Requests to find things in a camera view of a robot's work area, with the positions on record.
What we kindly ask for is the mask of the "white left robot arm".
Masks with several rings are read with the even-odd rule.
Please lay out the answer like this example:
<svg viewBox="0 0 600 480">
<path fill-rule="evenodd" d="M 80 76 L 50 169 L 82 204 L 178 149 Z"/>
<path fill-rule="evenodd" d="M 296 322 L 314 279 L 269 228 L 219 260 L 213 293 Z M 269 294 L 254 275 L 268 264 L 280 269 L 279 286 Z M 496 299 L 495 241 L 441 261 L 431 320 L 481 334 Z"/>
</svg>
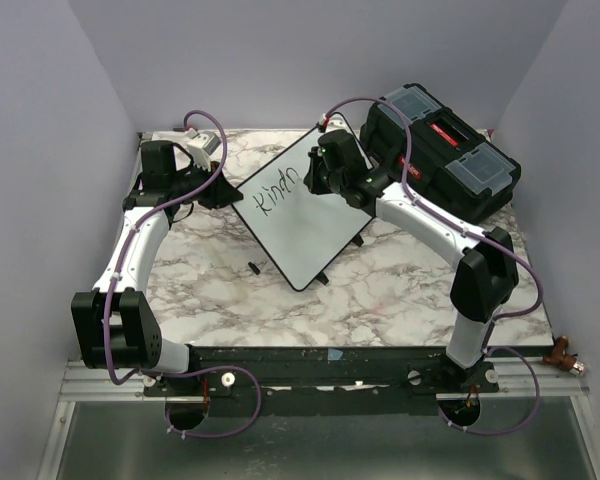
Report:
<svg viewBox="0 0 600 480">
<path fill-rule="evenodd" d="M 179 144 L 151 140 L 140 146 L 140 173 L 123 200 L 122 229 L 107 267 L 94 286 L 78 292 L 71 314 L 86 367 L 111 375 L 164 375 L 181 395 L 202 380 L 190 345 L 164 339 L 146 298 L 160 245 L 181 205 L 221 209 L 242 199 L 212 160 L 220 139 L 203 132 Z"/>
</svg>

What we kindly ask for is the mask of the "black marker cap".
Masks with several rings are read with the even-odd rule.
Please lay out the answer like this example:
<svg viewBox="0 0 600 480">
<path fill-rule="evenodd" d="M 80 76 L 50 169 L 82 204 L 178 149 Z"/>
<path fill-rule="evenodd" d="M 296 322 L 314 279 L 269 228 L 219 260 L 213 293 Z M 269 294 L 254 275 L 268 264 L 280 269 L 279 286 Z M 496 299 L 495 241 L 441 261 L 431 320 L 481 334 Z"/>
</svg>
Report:
<svg viewBox="0 0 600 480">
<path fill-rule="evenodd" d="M 248 263 L 248 266 L 249 266 L 250 270 L 251 270 L 251 271 L 252 271 L 254 274 L 256 274 L 256 275 L 259 275 L 259 274 L 260 274 L 260 269 L 259 269 L 259 267 L 258 267 L 258 266 L 257 266 L 255 263 L 253 263 L 253 262 L 249 262 L 249 263 Z"/>
</svg>

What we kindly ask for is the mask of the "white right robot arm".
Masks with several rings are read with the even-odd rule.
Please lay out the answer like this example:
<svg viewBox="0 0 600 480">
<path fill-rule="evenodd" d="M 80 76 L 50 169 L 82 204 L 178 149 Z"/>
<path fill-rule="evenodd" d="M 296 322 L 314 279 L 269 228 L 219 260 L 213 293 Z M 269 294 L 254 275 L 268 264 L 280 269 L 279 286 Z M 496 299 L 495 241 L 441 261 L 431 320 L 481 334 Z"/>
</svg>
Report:
<svg viewBox="0 0 600 480">
<path fill-rule="evenodd" d="M 494 328 L 494 319 L 519 283 L 511 236 L 489 232 L 417 196 L 378 166 L 370 168 L 353 134 L 322 134 L 308 153 L 304 184 L 314 195 L 338 195 L 351 208 L 401 228 L 439 255 L 455 272 L 450 291 L 456 320 L 446 358 L 437 376 L 460 392 L 476 380 L 476 368 Z"/>
</svg>

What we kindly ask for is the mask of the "white framed whiteboard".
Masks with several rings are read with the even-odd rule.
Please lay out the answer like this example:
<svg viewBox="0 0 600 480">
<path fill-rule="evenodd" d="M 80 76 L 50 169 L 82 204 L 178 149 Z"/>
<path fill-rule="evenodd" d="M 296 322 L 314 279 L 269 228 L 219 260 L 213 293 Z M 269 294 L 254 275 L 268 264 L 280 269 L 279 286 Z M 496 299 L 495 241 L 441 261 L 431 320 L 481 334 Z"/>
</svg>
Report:
<svg viewBox="0 0 600 480">
<path fill-rule="evenodd" d="M 370 222 L 335 194 L 313 195 L 303 183 L 313 128 L 244 180 L 233 208 L 290 287 L 301 292 Z"/>
</svg>

